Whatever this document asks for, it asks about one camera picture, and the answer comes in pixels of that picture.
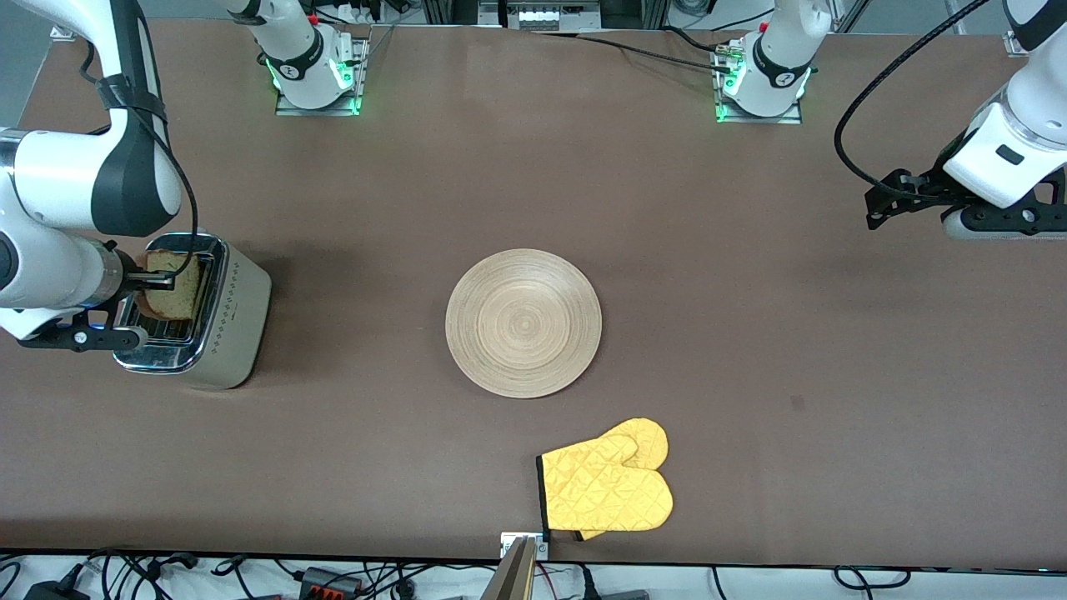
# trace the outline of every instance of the white floor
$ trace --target white floor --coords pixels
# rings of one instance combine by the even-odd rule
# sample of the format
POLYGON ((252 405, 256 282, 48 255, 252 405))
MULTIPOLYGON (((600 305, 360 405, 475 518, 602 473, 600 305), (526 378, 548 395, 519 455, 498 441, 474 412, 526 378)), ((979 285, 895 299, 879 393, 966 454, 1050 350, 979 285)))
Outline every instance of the white floor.
MULTIPOLYGON (((22 570, 5 598, 14 600, 25 597, 30 585, 41 581, 59 581, 78 562, 80 556, 27 556, 18 558, 22 570)), ((246 598, 234 574, 216 577, 211 568, 220 563, 220 558, 202 558, 197 567, 187 571, 181 567, 166 567, 160 586, 174 600, 240 600, 246 598)), ((354 562, 323 560, 284 560, 290 570, 318 567, 344 573, 346 571, 362 571, 364 565, 354 562)), ((85 568, 79 580, 77 589, 89 595, 93 600, 103 598, 99 568, 102 559, 97 558, 93 566, 85 568)), ((113 558, 108 568, 108 581, 118 579, 121 562, 113 558)), ((579 568, 575 565, 545 563, 548 578, 552 579, 555 598, 583 598, 585 586, 579 568)), ((372 574, 377 574, 379 563, 369 565, 372 574)), ((417 567, 405 567, 411 573, 417 567)), ((720 600, 715 590, 711 569, 706 567, 667 567, 667 566, 635 566, 635 565, 590 565, 590 571, 596 584, 596 590, 602 595, 631 590, 646 590, 652 600, 720 600)), ((860 591, 846 589, 834 582, 829 569, 775 569, 719 567, 722 590, 729 600, 863 600, 860 591)), ((540 574, 535 580, 534 599, 553 600, 553 590, 545 583, 545 577, 540 574)), ((886 571, 863 571, 870 583, 897 581, 901 573, 886 571)), ((297 598, 300 584, 284 573, 274 563, 265 559, 249 559, 241 566, 241 573, 255 596, 281 596, 297 598)), ((11 571, 0 573, 0 589, 11 575, 11 571)), ((457 597, 466 599, 480 598, 482 590, 492 577, 488 569, 473 568, 466 570, 450 570, 436 567, 413 579, 418 600, 445 600, 457 597)), ((855 582, 847 573, 845 581, 855 582)), ((136 578, 123 591, 124 598, 129 598, 136 578)), ((993 600, 1013 598, 1018 600, 1063 599, 1067 598, 1067 578, 1053 574, 992 574, 992 573, 941 573, 917 572, 911 581, 899 588, 874 590, 876 600, 993 600)), ((149 600, 155 594, 148 585, 142 585, 138 598, 149 600)), ((388 598, 387 593, 380 599, 388 598)))

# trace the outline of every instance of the power adapter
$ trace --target power adapter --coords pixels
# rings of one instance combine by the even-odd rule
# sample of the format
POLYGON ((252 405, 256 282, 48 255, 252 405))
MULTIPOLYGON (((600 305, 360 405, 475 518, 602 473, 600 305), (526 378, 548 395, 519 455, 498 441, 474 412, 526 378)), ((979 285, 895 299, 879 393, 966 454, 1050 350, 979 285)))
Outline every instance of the power adapter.
POLYGON ((317 600, 355 600, 362 591, 359 578, 310 567, 300 578, 300 597, 317 600))
POLYGON ((23 600, 89 600, 89 596, 77 589, 64 589, 58 581, 43 581, 30 586, 23 600))

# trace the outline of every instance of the wooden plate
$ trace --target wooden plate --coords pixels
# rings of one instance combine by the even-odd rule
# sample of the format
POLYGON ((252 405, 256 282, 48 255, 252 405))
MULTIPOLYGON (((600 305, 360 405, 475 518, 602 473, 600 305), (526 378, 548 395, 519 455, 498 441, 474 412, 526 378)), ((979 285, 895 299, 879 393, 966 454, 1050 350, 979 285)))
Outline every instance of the wooden plate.
POLYGON ((570 385, 600 345, 601 309, 582 271, 541 250, 506 250, 456 284, 445 336, 472 381, 509 398, 570 385))

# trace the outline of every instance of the metal mounting plate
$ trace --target metal mounting plate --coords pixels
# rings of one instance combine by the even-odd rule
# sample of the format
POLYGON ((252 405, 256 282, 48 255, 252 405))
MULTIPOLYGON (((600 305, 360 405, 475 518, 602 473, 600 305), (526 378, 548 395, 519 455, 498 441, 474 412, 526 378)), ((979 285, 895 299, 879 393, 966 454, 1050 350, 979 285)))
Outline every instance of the metal mounting plate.
POLYGON ((520 537, 532 537, 537 539, 537 556, 538 560, 548 559, 548 542, 544 539, 543 533, 522 533, 522 532, 504 532, 500 534, 500 558, 508 553, 511 544, 514 543, 516 538, 520 537))
MULTIPOLYGON (((740 40, 731 40, 723 46, 729 47, 740 47, 740 40)), ((732 72, 736 73, 743 63, 743 59, 737 57, 727 57, 720 56, 716 52, 710 52, 712 57, 712 65, 714 66, 724 66, 732 72)), ((793 106, 790 107, 787 111, 778 116, 757 116, 745 109, 737 106, 733 99, 722 93, 722 89, 727 86, 728 80, 733 75, 728 75, 723 73, 714 72, 714 79, 712 84, 715 88, 715 121, 718 123, 765 123, 771 125, 800 125, 801 114, 800 114, 800 101, 796 100, 793 106)))

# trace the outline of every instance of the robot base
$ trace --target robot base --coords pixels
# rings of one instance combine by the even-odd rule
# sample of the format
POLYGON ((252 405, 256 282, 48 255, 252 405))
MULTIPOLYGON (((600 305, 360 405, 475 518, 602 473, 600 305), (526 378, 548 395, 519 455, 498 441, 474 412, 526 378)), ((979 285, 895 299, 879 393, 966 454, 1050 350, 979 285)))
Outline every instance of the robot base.
POLYGON ((723 90, 736 84, 736 74, 740 70, 744 62, 744 49, 740 47, 740 40, 731 40, 722 44, 722 52, 712 52, 712 64, 724 66, 731 69, 731 74, 715 72, 712 80, 715 88, 715 121, 716 123, 768 123, 778 125, 800 125, 800 100, 793 102, 787 111, 778 116, 759 116, 752 114, 737 106, 732 98, 723 93, 723 90))
POLYGON ((369 59, 368 40, 352 38, 351 34, 341 33, 337 36, 341 61, 336 65, 338 83, 351 88, 328 106, 318 109, 302 109, 288 100, 281 92, 277 76, 274 76, 274 89, 278 90, 274 114, 278 116, 355 116, 363 106, 363 85, 367 79, 367 60, 369 59))
MULTIPOLYGON (((188 234, 166 234, 148 250, 185 252, 188 244, 188 234)), ((115 352, 115 361, 133 373, 178 377, 195 389, 228 390, 252 374, 270 304, 270 275, 210 234, 197 234, 196 259, 204 270, 193 319, 156 320, 127 301, 120 327, 141 328, 148 338, 137 349, 115 352)))

